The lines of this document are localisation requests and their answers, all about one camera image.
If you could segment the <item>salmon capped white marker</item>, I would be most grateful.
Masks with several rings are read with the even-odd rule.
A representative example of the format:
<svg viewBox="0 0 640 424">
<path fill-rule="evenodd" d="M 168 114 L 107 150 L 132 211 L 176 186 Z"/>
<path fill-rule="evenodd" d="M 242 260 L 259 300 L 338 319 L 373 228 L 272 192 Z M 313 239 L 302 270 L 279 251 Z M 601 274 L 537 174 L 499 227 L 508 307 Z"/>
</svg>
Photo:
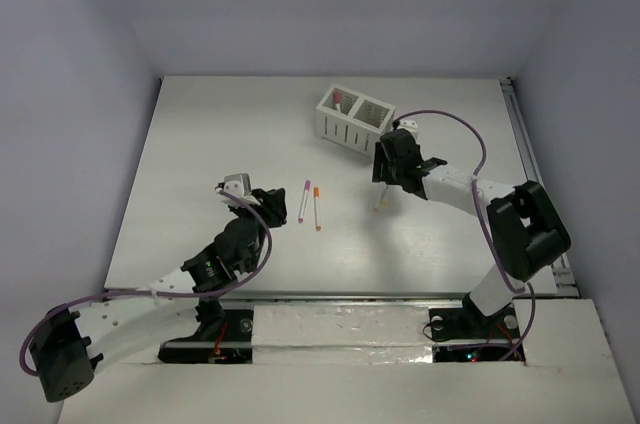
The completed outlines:
<svg viewBox="0 0 640 424">
<path fill-rule="evenodd" d="M 374 202 L 373 202 L 373 211 L 374 212 L 378 212 L 380 207 L 381 207 L 381 203 L 383 201 L 383 197 L 384 197 L 384 189 L 383 188 L 378 188 L 375 192 L 375 196 L 374 196 Z"/>
</svg>

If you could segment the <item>pink capped white marker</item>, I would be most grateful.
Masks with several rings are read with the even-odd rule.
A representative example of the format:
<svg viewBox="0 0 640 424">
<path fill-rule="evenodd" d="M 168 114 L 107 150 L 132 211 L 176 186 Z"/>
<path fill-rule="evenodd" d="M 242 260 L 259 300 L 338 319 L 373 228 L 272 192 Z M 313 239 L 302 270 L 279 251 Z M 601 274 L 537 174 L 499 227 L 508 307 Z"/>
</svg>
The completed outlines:
<svg viewBox="0 0 640 424">
<path fill-rule="evenodd" d="M 341 97 L 340 97 L 339 91 L 333 92 L 333 103 L 334 103 L 335 110 L 337 112 L 341 112 Z"/>
</svg>

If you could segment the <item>yellow capped white marker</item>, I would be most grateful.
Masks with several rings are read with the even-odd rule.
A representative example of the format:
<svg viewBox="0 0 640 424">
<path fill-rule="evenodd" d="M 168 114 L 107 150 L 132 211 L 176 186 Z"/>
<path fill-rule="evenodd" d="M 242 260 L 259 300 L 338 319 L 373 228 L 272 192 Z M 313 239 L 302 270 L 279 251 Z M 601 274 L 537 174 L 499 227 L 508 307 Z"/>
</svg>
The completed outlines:
<svg viewBox="0 0 640 424">
<path fill-rule="evenodd" d="M 389 187 L 386 187 L 381 195 L 381 199 L 380 199 L 381 206 L 384 206 L 388 203 L 388 192 L 389 192 Z"/>
</svg>

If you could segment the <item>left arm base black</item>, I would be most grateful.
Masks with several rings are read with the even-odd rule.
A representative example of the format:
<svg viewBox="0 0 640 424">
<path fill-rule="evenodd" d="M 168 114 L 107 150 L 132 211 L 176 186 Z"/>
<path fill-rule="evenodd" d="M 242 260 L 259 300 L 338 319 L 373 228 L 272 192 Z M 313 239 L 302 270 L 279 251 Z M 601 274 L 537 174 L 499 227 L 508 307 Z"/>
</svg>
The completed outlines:
<svg viewBox="0 0 640 424">
<path fill-rule="evenodd" d="M 157 358 L 165 364 L 250 364 L 253 359 L 252 308 L 224 309 L 217 300 L 196 306 L 193 334 L 164 342 Z"/>
</svg>

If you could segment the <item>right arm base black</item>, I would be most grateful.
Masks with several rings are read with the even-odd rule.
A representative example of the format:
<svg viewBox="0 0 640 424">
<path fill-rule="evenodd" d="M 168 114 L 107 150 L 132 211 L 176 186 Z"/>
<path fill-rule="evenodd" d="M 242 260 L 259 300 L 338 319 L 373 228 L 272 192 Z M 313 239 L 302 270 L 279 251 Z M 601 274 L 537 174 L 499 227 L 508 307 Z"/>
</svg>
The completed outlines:
<svg viewBox="0 0 640 424">
<path fill-rule="evenodd" d="M 468 296 L 460 307 L 429 310 L 422 334 L 436 345 L 436 361 L 526 361 L 513 296 L 488 316 Z"/>
</svg>

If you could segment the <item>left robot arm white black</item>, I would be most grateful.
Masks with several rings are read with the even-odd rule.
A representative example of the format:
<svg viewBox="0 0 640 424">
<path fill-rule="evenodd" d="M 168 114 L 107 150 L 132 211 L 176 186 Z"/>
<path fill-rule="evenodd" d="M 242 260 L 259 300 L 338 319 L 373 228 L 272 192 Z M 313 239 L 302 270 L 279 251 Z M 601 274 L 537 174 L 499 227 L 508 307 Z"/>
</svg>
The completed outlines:
<svg viewBox="0 0 640 424">
<path fill-rule="evenodd" d="M 224 326 L 220 297 L 264 268 L 273 249 L 271 231 L 286 224 L 287 208 L 284 189 L 253 189 L 238 176 L 216 192 L 234 217 L 194 257 L 141 288 L 58 305 L 34 326 L 19 362 L 38 378 L 47 402 L 64 401 L 108 366 L 176 338 L 182 319 L 191 339 L 217 338 Z"/>
</svg>

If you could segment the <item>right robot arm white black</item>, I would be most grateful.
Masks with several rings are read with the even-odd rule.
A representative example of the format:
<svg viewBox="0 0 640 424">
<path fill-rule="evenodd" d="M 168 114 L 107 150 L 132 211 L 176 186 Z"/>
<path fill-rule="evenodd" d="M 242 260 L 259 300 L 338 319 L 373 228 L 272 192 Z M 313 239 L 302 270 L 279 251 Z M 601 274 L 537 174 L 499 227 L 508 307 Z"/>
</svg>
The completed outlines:
<svg viewBox="0 0 640 424">
<path fill-rule="evenodd" d="M 372 181 L 399 186 L 408 194 L 479 219 L 494 265 L 463 298 L 460 323 L 473 336 L 491 330 L 496 314 L 571 246 L 569 233 L 540 183 L 500 184 L 440 158 L 425 160 L 406 129 L 388 132 L 376 143 Z"/>
</svg>

